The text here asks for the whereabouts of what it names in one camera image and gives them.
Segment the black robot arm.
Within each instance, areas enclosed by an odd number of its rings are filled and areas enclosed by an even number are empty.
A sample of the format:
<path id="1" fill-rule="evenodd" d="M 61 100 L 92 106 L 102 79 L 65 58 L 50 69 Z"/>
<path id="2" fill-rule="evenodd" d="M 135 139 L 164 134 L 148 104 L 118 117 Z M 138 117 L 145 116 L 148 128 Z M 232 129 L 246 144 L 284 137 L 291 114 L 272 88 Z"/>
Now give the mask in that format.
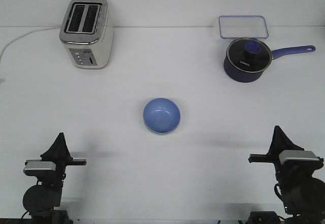
<path id="1" fill-rule="evenodd" d="M 275 195 L 291 215 L 285 223 L 324 223 L 324 182 L 313 177 L 324 166 L 323 158 L 294 144 L 277 125 L 269 151 L 251 154 L 248 161 L 274 165 Z"/>
<path id="2" fill-rule="evenodd" d="M 61 204 L 67 166 L 84 166 L 85 159 L 74 159 L 67 147 L 64 133 L 58 134 L 40 159 L 27 159 L 23 172 L 37 178 L 23 196 L 23 207 L 31 223 L 73 223 L 66 210 L 56 210 Z"/>

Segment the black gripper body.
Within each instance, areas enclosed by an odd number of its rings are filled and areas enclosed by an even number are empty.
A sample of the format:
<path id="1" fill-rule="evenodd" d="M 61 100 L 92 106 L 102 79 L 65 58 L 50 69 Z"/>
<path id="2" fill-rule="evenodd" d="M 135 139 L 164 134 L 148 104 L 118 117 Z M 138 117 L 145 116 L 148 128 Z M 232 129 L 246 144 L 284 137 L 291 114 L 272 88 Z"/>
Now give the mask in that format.
<path id="1" fill-rule="evenodd" d="M 303 181 L 312 177 L 314 171 L 324 166 L 324 159 L 319 157 L 318 162 L 287 162 L 282 165 L 279 155 L 251 154 L 250 163 L 272 163 L 275 167 L 277 181 Z"/>
<path id="2" fill-rule="evenodd" d="M 42 161 L 42 160 L 27 160 L 25 164 L 28 161 Z M 85 166 L 86 165 L 86 159 L 73 159 L 72 161 L 67 161 L 67 162 L 56 162 L 56 170 L 55 172 L 48 172 L 43 176 L 34 176 L 36 177 L 39 181 L 58 181 L 65 179 L 65 171 L 67 166 Z"/>

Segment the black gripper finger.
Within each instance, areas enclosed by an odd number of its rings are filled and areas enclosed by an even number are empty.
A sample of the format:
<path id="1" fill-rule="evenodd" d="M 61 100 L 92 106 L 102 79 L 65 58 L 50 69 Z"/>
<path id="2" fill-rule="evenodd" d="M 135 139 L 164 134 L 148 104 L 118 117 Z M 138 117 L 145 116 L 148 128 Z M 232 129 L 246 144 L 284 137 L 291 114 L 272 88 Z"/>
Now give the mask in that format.
<path id="1" fill-rule="evenodd" d="M 64 133 L 58 134 L 50 148 L 40 155 L 42 161 L 72 161 L 73 158 L 68 150 Z"/>
<path id="2" fill-rule="evenodd" d="M 294 144 L 281 127 L 276 125 L 274 127 L 272 141 L 267 155 L 279 155 L 284 150 L 304 150 L 304 148 Z"/>

